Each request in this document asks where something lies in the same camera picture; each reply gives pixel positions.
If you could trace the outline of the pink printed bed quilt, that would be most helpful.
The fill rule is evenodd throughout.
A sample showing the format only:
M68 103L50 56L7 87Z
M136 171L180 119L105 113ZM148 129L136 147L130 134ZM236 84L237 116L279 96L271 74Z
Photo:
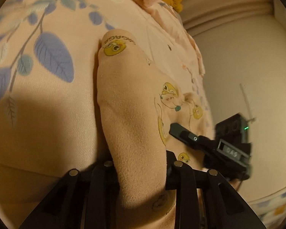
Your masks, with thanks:
M162 1L7 0L0 9L0 219L19 228L71 169L111 154L97 102L102 38L130 32L212 128L200 50Z

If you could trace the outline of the peach duck print baby garment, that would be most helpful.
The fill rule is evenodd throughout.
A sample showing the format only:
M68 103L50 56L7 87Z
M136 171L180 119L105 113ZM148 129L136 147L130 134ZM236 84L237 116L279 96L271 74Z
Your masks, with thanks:
M173 228L176 192L167 191L167 151L202 170L204 154L169 135L172 123L212 137L206 113L193 93L183 93L125 30L102 38L97 102L120 192L117 228Z

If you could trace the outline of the pink curtain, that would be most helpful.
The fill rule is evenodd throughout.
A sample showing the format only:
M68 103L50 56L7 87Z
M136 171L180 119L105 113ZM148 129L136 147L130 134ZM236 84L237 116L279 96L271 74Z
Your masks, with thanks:
M273 14L273 0L183 0L181 19L191 36L255 15Z

